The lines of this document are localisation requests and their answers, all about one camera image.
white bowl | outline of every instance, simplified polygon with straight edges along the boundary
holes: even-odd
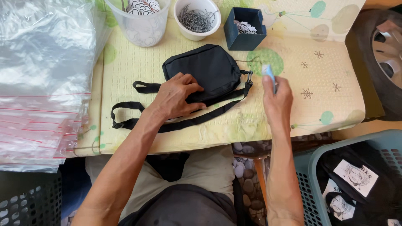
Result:
[[[215,20],[212,23],[212,29],[208,32],[204,33],[197,33],[192,32],[186,29],[178,20],[177,15],[180,14],[180,11],[187,5],[189,5],[188,11],[199,9],[199,10],[207,10],[208,12],[215,12]],[[219,26],[221,25],[221,13],[219,11],[218,6],[212,0],[177,0],[174,4],[174,18],[179,26],[180,32],[184,35],[184,37],[188,38],[189,40],[199,41],[204,39],[208,35],[213,34],[215,31],[218,30]]]

hand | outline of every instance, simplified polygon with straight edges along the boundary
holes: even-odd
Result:
[[[264,108],[271,130],[290,132],[290,111],[293,95],[289,82],[285,78],[275,77],[278,91],[273,93],[273,82],[269,76],[263,76]]]
[[[155,111],[163,121],[206,109],[204,103],[186,102],[188,95],[197,91],[204,91],[204,88],[198,85],[192,75],[178,73],[160,86],[155,100],[147,109]]]

black crossbody bag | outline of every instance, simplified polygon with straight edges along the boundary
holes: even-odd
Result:
[[[200,48],[172,56],[163,63],[162,68],[166,81],[181,72],[183,74],[191,74],[197,80],[198,84],[204,88],[203,92],[195,92],[187,97],[186,102],[189,104],[201,102],[206,104],[206,106],[211,106],[241,95],[244,95],[245,98],[253,84],[251,81],[252,71],[240,70],[233,57],[219,45],[206,44]],[[245,87],[235,90],[240,84],[242,74],[247,74]],[[135,90],[139,93],[156,93],[159,91],[160,85],[158,83],[140,81],[133,83]],[[224,114],[242,99],[232,101],[193,119],[164,124],[158,133],[170,132],[204,123]],[[138,122],[138,119],[129,119],[117,123],[115,121],[115,114],[113,113],[113,110],[116,108],[138,109],[140,112],[145,109],[140,102],[136,101],[115,104],[111,111],[111,118],[113,119],[112,127],[115,129],[133,129]]]

forearm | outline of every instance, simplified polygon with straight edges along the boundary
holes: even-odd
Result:
[[[274,128],[271,164],[267,180],[268,222],[303,225],[303,204],[293,162],[288,123]]]
[[[74,225],[117,225],[164,120],[145,110],[105,165],[78,210]]]

black nylon strap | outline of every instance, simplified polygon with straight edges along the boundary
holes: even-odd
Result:
[[[244,99],[247,96],[251,86],[252,86],[252,83],[247,82],[246,86],[243,89],[235,90],[234,92],[222,97],[221,101],[232,99],[232,98],[235,98],[235,97],[238,97],[241,95],[244,95],[244,97],[242,98],[242,99]],[[215,117],[218,117],[218,116],[224,114],[229,109],[231,109],[234,105],[236,105],[238,102],[240,102],[242,99],[227,103],[226,105],[224,105],[222,107],[219,107],[209,113],[206,113],[204,115],[198,116],[193,119],[186,119],[186,120],[183,120],[180,122],[174,122],[174,123],[162,125],[161,128],[159,129],[158,133],[166,133],[166,132],[170,132],[170,131],[180,130],[180,129],[183,129],[183,128],[186,128],[186,127],[189,127],[192,125],[198,125],[198,124],[204,123],[208,120],[211,120]],[[112,107],[112,112],[111,112],[111,118],[113,119],[112,127],[115,129],[119,129],[119,128],[133,129],[134,126],[136,125],[136,123],[138,122],[138,119],[129,119],[129,120],[126,120],[126,121],[123,121],[120,123],[116,123],[113,110],[116,108],[120,108],[120,107],[129,108],[129,109],[138,109],[141,112],[145,108],[142,106],[142,104],[140,102],[134,102],[134,101],[121,102],[121,103],[115,104]]]
[[[134,89],[139,93],[156,93],[159,91],[160,85],[159,83],[146,83],[141,81],[135,81],[133,83]]]

